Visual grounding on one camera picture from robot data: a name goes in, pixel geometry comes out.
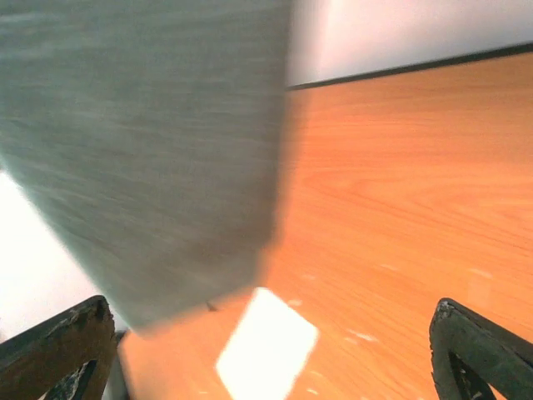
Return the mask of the light blue cleaning cloth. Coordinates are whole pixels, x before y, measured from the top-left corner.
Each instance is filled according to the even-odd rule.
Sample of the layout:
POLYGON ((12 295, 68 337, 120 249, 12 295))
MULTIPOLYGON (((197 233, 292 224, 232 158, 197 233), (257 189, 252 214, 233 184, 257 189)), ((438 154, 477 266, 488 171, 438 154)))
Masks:
POLYGON ((317 327, 259 287, 217 359, 217 374, 233 399, 284 400, 318 338, 317 327))

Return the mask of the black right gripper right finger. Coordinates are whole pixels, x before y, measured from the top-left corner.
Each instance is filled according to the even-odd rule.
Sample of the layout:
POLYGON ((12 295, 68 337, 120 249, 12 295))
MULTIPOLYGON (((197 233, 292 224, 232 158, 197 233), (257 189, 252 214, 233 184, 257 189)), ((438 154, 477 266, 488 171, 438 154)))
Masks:
POLYGON ((442 298, 429 328, 440 399, 532 398, 532 343, 462 304, 442 298))

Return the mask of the blue grey glasses case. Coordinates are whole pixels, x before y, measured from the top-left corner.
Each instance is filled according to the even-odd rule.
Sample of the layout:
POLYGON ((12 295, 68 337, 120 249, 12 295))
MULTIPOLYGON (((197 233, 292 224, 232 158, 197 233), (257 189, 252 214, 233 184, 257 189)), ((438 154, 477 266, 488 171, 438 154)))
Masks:
POLYGON ((1 164, 126 324, 250 286, 289 1, 4 1, 1 164))

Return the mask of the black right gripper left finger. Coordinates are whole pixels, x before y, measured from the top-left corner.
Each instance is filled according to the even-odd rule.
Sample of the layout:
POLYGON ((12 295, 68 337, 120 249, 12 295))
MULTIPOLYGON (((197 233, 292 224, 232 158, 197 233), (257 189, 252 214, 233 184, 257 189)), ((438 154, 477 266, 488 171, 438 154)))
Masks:
POLYGON ((1 344, 1 398, 101 399, 116 355, 107 299, 92 296, 1 344))

